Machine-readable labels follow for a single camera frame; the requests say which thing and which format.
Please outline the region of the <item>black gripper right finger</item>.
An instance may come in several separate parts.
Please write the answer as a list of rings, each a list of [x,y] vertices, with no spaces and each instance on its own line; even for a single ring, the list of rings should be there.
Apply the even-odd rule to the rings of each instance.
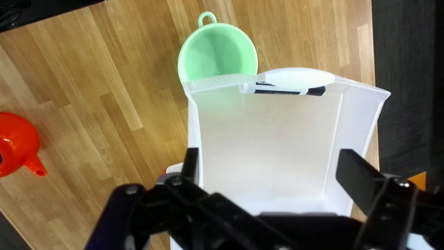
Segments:
[[[384,197],[388,179],[352,149],[341,149],[336,179],[367,217],[387,217],[391,204]]]

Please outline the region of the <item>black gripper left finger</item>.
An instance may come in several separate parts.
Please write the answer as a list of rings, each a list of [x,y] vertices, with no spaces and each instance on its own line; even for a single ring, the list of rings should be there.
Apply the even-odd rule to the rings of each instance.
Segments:
[[[197,183],[198,149],[188,147],[184,154],[180,174],[193,183]]]

